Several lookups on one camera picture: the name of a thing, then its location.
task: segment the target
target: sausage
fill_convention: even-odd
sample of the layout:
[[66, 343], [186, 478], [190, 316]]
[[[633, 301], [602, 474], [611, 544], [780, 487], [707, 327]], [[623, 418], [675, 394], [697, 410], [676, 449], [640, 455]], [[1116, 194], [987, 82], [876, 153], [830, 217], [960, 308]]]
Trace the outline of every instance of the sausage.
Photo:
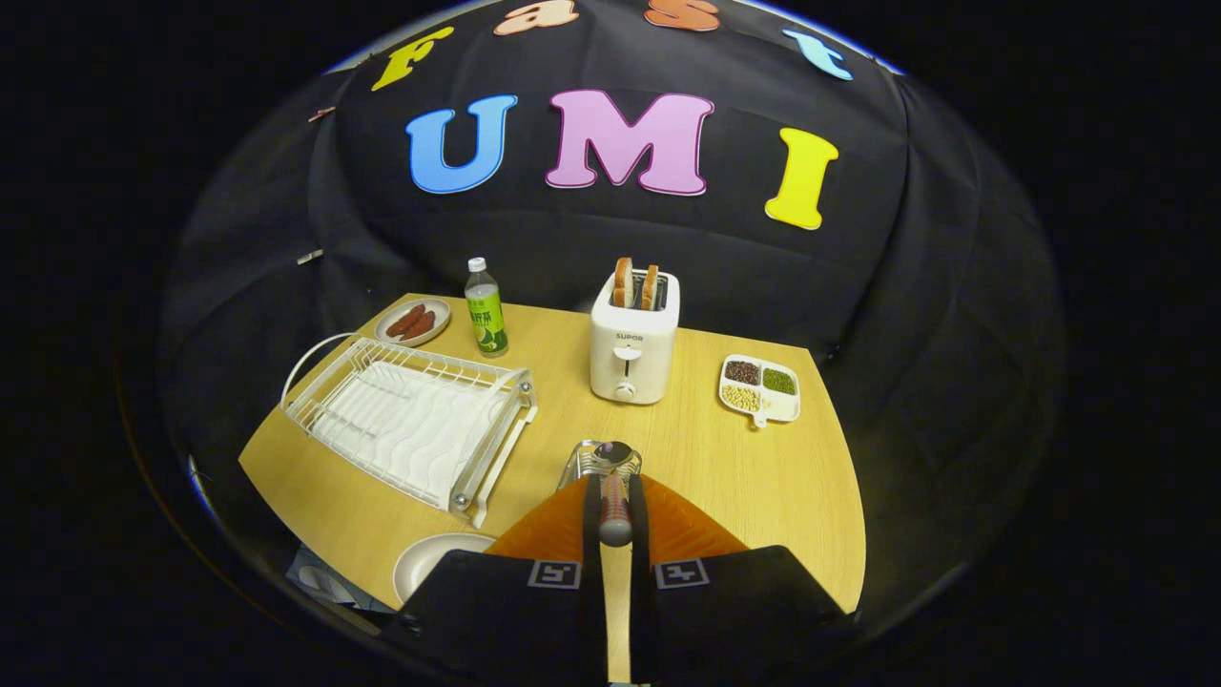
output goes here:
[[403, 336], [399, 338], [399, 340], [407, 340], [408, 338], [415, 338], [416, 336], [425, 333], [426, 331], [432, 328], [432, 325], [436, 321], [437, 321], [437, 312], [433, 312], [431, 310], [425, 312], [422, 317], [420, 317], [415, 323], [411, 325], [411, 328], [408, 328], [407, 331], [403, 332]]
[[420, 321], [421, 316], [424, 316], [424, 303], [411, 308], [411, 311], [398, 317], [398, 321], [389, 325], [389, 328], [386, 329], [386, 336], [398, 336], [399, 333], [403, 333], [408, 328], [411, 328], [411, 325]]

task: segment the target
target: toaster lever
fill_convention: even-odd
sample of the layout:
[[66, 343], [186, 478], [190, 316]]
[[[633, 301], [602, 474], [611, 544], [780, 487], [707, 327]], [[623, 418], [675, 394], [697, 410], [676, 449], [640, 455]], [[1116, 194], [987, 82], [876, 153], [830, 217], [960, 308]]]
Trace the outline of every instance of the toaster lever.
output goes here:
[[635, 361], [642, 354], [643, 351], [641, 351], [640, 349], [629, 349], [625, 347], [615, 347], [614, 350], [614, 358], [619, 359], [620, 361]]

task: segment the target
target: bottle label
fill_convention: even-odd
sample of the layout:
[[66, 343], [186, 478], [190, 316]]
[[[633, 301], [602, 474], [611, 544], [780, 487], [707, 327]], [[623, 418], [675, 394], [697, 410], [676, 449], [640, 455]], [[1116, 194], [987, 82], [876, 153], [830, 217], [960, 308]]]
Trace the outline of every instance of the bottle label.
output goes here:
[[486, 298], [466, 298], [470, 308], [470, 321], [475, 325], [475, 340], [479, 350], [485, 354], [497, 354], [509, 347], [509, 337], [504, 333], [504, 314], [501, 311], [501, 292]]

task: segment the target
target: white dish rack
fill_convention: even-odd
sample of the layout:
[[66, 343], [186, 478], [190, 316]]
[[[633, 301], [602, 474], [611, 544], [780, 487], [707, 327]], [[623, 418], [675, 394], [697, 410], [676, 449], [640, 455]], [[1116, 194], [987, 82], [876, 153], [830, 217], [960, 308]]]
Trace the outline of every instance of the white dish rack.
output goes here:
[[538, 411], [530, 371], [360, 336], [286, 405], [305, 360], [348, 336], [320, 340], [297, 362], [281, 408], [352, 465], [477, 530], [509, 451]]

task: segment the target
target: black cloth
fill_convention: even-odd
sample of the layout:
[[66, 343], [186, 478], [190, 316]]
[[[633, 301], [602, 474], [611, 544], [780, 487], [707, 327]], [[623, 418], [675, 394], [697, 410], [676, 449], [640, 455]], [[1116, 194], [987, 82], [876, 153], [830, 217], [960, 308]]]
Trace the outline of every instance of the black cloth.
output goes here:
[[[497, 37], [505, 10], [491, 5], [441, 24], [454, 33], [399, 82], [371, 90], [386, 56], [424, 32], [274, 111], [201, 196], [166, 284], [164, 404], [200, 470], [256, 499], [237, 456], [298, 358], [405, 290], [459, 294], [470, 256], [487, 257], [508, 301], [584, 310], [632, 255], [681, 279], [681, 326], [811, 351], [858, 475], [866, 617], [893, 616], [977, 558], [1021, 503], [1056, 416], [1063, 325], [1038, 217], [913, 77], [823, 38], [853, 74], [836, 79], [781, 33], [808, 29], [719, 10], [718, 31], [692, 33], [648, 24], [639, 2], [590, 0], [568, 24]], [[547, 185], [560, 131], [548, 100], [579, 88], [606, 90], [629, 122], [665, 93], [714, 103], [707, 192], [614, 185], [592, 155], [593, 185]], [[504, 93], [518, 104], [497, 173], [462, 193], [416, 187], [405, 124], [455, 110], [446, 157], [463, 164], [475, 153], [466, 106]], [[763, 210], [785, 167], [781, 127], [839, 149], [818, 229]]]

